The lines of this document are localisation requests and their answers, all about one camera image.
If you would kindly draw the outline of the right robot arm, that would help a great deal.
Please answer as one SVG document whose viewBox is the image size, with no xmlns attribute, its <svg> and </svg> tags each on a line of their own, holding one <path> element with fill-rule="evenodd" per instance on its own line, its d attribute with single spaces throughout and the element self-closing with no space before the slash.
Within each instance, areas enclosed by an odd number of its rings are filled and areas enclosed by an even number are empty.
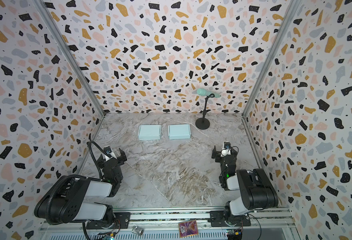
<svg viewBox="0 0 352 240">
<path fill-rule="evenodd" d="M 213 148 L 211 158 L 220 164 L 218 177 L 225 191 L 239 191 L 239 198 L 226 203 L 224 217 L 228 220 L 244 216 L 254 210 L 264 210 L 278 206 L 276 190 L 263 169 L 238 170 L 238 151 L 229 142 L 219 151 Z"/>
</svg>

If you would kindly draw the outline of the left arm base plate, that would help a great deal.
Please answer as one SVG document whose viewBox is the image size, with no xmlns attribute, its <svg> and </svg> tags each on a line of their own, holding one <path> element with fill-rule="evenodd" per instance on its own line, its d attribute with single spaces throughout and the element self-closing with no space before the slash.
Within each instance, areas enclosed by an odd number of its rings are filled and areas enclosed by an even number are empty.
<svg viewBox="0 0 352 240">
<path fill-rule="evenodd" d="M 107 213 L 103 218 L 104 223 L 102 224 L 102 228 L 120 230 L 127 229 L 129 227 L 130 218 L 130 212 Z"/>
</svg>

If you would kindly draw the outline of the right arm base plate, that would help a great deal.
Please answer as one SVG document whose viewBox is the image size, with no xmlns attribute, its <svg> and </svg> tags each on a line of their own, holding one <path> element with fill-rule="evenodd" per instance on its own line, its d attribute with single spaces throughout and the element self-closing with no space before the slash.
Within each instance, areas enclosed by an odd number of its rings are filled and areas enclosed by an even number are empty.
<svg viewBox="0 0 352 240">
<path fill-rule="evenodd" d="M 239 215 L 234 216 L 229 212 L 222 211 L 210 211 L 208 222 L 212 227 L 250 227 L 251 222 L 248 216 Z"/>
</svg>

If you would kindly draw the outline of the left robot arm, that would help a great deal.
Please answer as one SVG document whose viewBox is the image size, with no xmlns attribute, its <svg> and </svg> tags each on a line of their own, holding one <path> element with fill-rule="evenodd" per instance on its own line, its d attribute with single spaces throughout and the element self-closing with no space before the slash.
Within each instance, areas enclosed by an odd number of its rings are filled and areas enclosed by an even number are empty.
<svg viewBox="0 0 352 240">
<path fill-rule="evenodd" d="M 97 160 L 102 171 L 101 179 L 80 175 L 61 176 L 37 203 L 34 215 L 50 225 L 94 222 L 101 228 L 110 228 L 117 218 L 113 207 L 88 203 L 87 198 L 112 198 L 123 180 L 121 166 L 127 161 L 122 149 L 114 152 L 110 147 Z"/>
</svg>

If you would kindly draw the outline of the mint paper box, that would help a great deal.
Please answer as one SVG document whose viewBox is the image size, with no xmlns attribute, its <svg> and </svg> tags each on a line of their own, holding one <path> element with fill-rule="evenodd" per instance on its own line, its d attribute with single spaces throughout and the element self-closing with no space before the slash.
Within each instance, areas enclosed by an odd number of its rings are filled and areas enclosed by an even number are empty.
<svg viewBox="0 0 352 240">
<path fill-rule="evenodd" d="M 170 140 L 185 140 L 190 139 L 191 131 L 189 124 L 169 125 L 169 139 Z"/>
<path fill-rule="evenodd" d="M 138 138 L 141 141 L 160 140 L 161 134 L 161 125 L 140 125 Z"/>
</svg>

